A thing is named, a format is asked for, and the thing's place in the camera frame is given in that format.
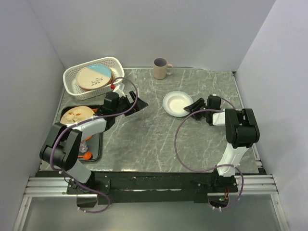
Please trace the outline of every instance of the mug handle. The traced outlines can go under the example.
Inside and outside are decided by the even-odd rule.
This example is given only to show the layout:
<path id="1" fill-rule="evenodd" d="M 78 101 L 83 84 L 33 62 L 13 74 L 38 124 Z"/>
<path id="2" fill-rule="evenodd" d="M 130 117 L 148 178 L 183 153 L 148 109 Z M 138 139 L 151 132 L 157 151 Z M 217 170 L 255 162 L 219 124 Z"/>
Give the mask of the mug handle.
<path id="1" fill-rule="evenodd" d="M 174 66 L 172 64 L 168 64 L 168 67 L 172 67 L 171 71 L 167 71 L 167 75 L 172 75 L 173 74 L 173 70 L 174 70 Z"/>

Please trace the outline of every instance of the blue and beige plate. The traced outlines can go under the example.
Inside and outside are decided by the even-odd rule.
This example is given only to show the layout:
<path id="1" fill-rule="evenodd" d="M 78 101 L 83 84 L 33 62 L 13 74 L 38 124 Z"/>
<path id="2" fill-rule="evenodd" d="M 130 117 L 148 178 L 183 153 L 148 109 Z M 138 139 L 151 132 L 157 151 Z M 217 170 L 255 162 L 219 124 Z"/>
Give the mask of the blue and beige plate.
<path id="1" fill-rule="evenodd" d="M 108 85 L 111 76 L 107 66 L 95 64 L 82 68 L 76 75 L 76 82 L 82 89 L 97 90 Z"/>

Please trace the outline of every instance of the white plate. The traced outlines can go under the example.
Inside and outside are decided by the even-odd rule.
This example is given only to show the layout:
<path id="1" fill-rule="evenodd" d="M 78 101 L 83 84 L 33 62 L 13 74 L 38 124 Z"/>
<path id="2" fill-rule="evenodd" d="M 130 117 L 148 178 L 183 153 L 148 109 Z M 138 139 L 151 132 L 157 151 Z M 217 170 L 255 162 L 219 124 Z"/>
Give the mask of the white plate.
<path id="1" fill-rule="evenodd" d="M 182 91 L 173 91 L 168 93 L 163 99 L 163 107 L 167 113 L 175 117 L 187 116 L 183 108 L 193 103 L 193 99 Z"/>

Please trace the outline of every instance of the white wall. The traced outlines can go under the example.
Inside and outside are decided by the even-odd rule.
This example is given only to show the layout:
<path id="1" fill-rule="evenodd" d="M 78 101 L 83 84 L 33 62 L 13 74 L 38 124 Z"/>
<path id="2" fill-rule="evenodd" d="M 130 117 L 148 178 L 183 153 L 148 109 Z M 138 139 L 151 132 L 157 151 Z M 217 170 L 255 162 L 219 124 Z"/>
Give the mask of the white wall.
<path id="1" fill-rule="evenodd" d="M 64 71 L 25 0 L 0 7 L 0 224 L 11 230 L 50 129 Z"/>
<path id="2" fill-rule="evenodd" d="M 114 56 L 123 66 L 237 70 L 275 0 L 28 0 L 66 68 Z"/>
<path id="3" fill-rule="evenodd" d="M 290 227 L 308 227 L 308 1 L 276 0 L 236 74 Z"/>

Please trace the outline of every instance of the orange utensil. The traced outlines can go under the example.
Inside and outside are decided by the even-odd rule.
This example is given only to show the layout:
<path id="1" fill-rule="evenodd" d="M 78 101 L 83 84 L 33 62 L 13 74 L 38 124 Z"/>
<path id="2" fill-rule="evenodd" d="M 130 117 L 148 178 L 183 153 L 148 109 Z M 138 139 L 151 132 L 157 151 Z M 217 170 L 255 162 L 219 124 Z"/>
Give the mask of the orange utensil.
<path id="1" fill-rule="evenodd" d="M 87 138 L 85 138 L 85 141 L 88 141 L 89 139 L 91 139 L 92 136 L 89 136 Z"/>
<path id="2" fill-rule="evenodd" d="M 86 152 L 83 155 L 79 155 L 78 158 L 84 158 L 85 160 L 90 160 L 92 158 L 92 152 Z"/>

